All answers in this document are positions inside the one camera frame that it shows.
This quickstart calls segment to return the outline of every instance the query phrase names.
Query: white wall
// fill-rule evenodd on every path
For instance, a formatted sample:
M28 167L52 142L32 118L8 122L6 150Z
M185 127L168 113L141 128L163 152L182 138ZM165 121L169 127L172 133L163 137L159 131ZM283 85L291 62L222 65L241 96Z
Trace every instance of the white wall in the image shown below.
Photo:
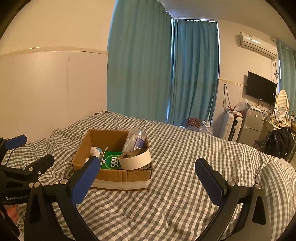
M0 136L49 138L107 109L108 55L48 51L0 57Z
M253 28L226 20L218 20L218 26L220 33L220 79L246 85L247 74L248 71L250 71L276 83L271 59L240 47L239 42L239 34L242 31L276 46L276 44L270 40L270 36ZM252 104L258 103L258 99L245 96L245 87L220 80L212 122L215 136L219 136L224 119L224 83L227 84L229 99L232 107L237 105L243 97L246 97ZM267 110L268 108L269 104L263 103L263 109Z
M107 50L115 0L31 0L0 40L0 55L33 47Z

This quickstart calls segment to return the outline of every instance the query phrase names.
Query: plastic bag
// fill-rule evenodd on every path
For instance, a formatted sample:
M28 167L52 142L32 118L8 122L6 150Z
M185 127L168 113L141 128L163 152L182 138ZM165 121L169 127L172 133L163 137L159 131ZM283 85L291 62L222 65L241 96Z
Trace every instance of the plastic bag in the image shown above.
M246 98L242 98L239 103L234 107L236 111L242 111L246 108L246 105L248 105L248 100Z
M191 130L191 131L198 131L199 129L195 126L187 126L186 127L187 130Z

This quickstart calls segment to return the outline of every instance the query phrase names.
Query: open cardboard box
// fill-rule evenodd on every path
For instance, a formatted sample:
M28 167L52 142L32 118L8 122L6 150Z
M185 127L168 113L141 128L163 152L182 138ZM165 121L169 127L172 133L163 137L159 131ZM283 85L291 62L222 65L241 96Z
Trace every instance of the open cardboard box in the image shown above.
M90 157L89 151L92 146L108 151L121 152L128 135L128 131L116 130L89 130L82 140L74 158L72 166L74 170L80 169L86 157ZM149 148L148 137L144 147ZM104 190L144 190L151 181L153 164L149 168L136 170L107 170L100 169L92 187Z

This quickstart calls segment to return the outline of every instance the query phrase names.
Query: air conditioner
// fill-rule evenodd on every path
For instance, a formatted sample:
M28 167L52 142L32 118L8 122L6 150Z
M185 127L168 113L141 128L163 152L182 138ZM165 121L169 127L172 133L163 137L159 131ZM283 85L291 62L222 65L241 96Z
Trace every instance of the air conditioner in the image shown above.
M272 44L243 32L239 36L242 47L253 50L272 60L277 59L277 48Z

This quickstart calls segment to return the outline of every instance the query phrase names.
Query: plastic jar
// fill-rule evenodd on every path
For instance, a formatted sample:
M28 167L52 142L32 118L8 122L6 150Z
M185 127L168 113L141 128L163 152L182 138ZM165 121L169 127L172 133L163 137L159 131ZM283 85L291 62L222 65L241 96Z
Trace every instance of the plastic jar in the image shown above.
M128 137L123 146L122 152L128 152L144 147L144 142L147 134L136 128L132 128L128 132Z

